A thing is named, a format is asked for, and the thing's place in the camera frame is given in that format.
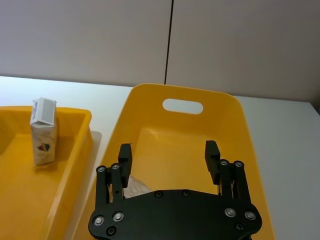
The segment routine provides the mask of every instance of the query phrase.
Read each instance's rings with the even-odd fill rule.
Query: yellow plastic bin
[[[199,114],[168,111],[163,107],[167,99],[197,102],[203,110]],[[206,140],[217,142],[221,158],[245,163],[251,200],[262,217],[262,228],[252,240],[274,240],[244,112],[231,95],[168,85],[136,86],[124,105],[101,164],[117,162],[120,145],[131,143],[131,175],[152,190],[191,189],[217,194],[206,166]],[[74,233],[75,240],[93,239],[88,221],[95,209],[95,191],[94,185]]]
[[[88,110],[58,107],[55,163],[34,168],[31,106],[0,107],[0,239],[63,238],[92,146]]]

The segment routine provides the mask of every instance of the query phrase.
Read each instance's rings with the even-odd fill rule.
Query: white table
[[[90,110],[94,151],[85,178],[92,183],[93,170],[104,155],[131,89],[0,77],[0,106],[32,105],[32,100],[46,97],[56,100],[58,107]],[[237,99],[248,122],[277,239],[320,239],[320,116],[307,102]],[[80,196],[86,193],[83,189]],[[79,198],[75,209],[83,202]],[[75,213],[66,236],[77,217]]]

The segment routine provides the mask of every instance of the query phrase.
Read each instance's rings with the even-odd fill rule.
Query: white cardboard box
[[[39,98],[33,101],[30,119],[35,166],[55,160],[57,142],[56,101]]]

